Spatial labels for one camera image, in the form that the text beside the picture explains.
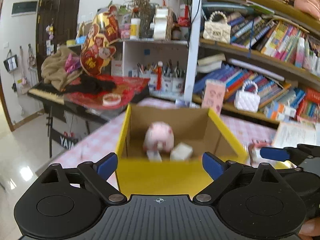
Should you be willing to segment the black keyboard piano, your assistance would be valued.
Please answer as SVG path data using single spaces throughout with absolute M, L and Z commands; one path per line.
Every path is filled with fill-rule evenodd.
M 108 122 L 102 117 L 91 113 L 85 107 L 67 101 L 52 85 L 45 84 L 43 81 L 29 89 L 27 91 L 27 96 L 39 100 L 50 107 L 56 107 L 71 114 L 75 114 L 88 121 L 97 122 L 99 124 Z

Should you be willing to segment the cream quilted handbag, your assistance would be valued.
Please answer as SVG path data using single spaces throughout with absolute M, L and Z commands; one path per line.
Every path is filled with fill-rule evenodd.
M 214 22 L 214 17 L 220 15 L 222 22 Z M 222 43 L 230 43 L 231 26 L 227 22 L 227 17 L 221 11 L 214 11 L 209 20 L 204 23 L 203 38 Z

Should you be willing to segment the pink plush pig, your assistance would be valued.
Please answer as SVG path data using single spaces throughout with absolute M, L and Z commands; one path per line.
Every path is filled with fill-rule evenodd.
M 170 153 L 174 148 L 174 133 L 172 127 L 164 122 L 153 122 L 145 134 L 143 150 L 164 151 Z

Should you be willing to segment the orange white medicine box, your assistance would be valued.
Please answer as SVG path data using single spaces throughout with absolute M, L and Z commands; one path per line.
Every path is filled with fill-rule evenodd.
M 296 109 L 289 105 L 272 101 L 271 105 L 265 108 L 264 115 L 272 120 L 285 121 L 296 116 Z

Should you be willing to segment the pink cartoon box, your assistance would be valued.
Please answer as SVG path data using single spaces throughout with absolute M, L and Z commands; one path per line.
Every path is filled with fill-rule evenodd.
M 217 115 L 220 115 L 225 92 L 226 84 L 224 82 L 213 79 L 206 80 L 201 108 L 210 108 Z

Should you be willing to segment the red gold festive decoration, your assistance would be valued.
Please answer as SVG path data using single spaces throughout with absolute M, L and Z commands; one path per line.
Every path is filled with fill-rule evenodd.
M 100 75 L 116 53 L 113 44 L 119 39 L 117 7 L 112 4 L 99 10 L 92 21 L 80 54 L 83 70 L 90 76 Z

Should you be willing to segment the beige cloth pile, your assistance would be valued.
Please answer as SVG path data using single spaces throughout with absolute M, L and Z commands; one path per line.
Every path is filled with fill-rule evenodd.
M 69 55 L 77 56 L 66 45 L 61 45 L 54 55 L 44 60 L 41 66 L 41 77 L 45 84 L 51 84 L 58 91 L 63 91 L 68 84 L 80 76 L 81 69 L 75 70 L 71 74 L 66 72 L 65 64 Z

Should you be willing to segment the white foam block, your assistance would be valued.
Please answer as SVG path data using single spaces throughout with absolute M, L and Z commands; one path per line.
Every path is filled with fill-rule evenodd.
M 191 158 L 193 148 L 183 142 L 180 142 L 170 152 L 171 161 L 186 161 Z

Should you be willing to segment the yellow cardboard box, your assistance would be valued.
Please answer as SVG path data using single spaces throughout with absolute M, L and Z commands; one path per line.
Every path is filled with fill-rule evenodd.
M 170 152 L 161 161 L 151 161 L 144 151 L 146 132 L 154 122 L 164 122 L 173 131 L 174 145 L 192 148 L 185 160 L 172 160 Z M 202 167 L 202 155 L 209 152 L 221 160 L 245 163 L 242 144 L 211 109 L 159 109 L 129 105 L 116 147 L 116 177 L 120 192 L 132 194 L 188 194 L 194 196 L 213 180 Z

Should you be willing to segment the white quilted mini handbag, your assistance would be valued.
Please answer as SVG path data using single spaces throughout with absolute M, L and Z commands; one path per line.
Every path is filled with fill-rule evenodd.
M 247 86 L 253 86 L 253 92 L 246 91 Z M 257 84 L 251 80 L 244 82 L 241 90 L 237 91 L 234 107 L 241 111 L 257 113 L 260 104 Z

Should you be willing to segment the white tape roll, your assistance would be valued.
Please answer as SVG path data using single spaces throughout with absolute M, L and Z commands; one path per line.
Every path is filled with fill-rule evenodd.
M 171 40 L 172 35 L 172 18 L 173 10 L 170 7 L 157 7 L 154 16 L 153 39 L 161 41 Z

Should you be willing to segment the red dictionary book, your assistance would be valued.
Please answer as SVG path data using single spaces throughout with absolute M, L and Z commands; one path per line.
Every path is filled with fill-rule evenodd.
M 306 92 L 306 95 L 305 95 L 306 101 L 310 101 L 318 105 L 320 104 L 320 92 L 312 88 L 307 88 L 305 92 Z

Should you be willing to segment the white staples box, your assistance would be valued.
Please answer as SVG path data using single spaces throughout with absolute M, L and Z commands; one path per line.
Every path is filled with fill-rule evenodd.
M 147 151 L 146 155 L 149 161 L 162 162 L 161 155 L 158 151 Z

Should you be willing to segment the gold tape roll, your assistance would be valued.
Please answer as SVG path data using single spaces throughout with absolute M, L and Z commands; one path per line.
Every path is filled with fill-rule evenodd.
M 275 164 L 276 169 L 285 169 L 285 168 L 296 168 L 296 165 L 291 163 L 290 161 L 276 161 Z

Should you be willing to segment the open white booklet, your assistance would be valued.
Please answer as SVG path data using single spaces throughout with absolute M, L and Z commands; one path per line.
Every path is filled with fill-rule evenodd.
M 276 148 L 297 147 L 298 144 L 319 146 L 319 124 L 281 122 L 272 141 Z

